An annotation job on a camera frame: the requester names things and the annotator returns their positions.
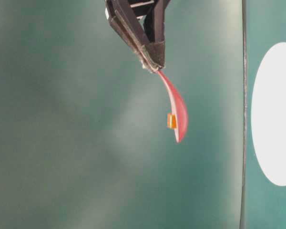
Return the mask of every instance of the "white circle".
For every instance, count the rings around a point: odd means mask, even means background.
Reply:
[[[264,56],[255,79],[251,128],[255,154],[265,176],[286,186],[286,43]]]

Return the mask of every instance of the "green backdrop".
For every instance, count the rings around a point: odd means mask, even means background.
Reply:
[[[0,229],[239,228],[241,0],[167,8],[164,72],[189,113],[180,144],[163,83],[104,6],[0,0]]]
[[[243,227],[286,229],[286,187],[275,186],[263,174],[255,156],[250,123],[257,69],[273,45],[286,42],[286,0],[246,0],[246,24],[248,132]]]

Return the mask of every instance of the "small orange object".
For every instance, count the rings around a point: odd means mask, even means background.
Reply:
[[[167,127],[170,129],[176,129],[177,124],[176,124],[176,116],[172,113],[167,114]]]

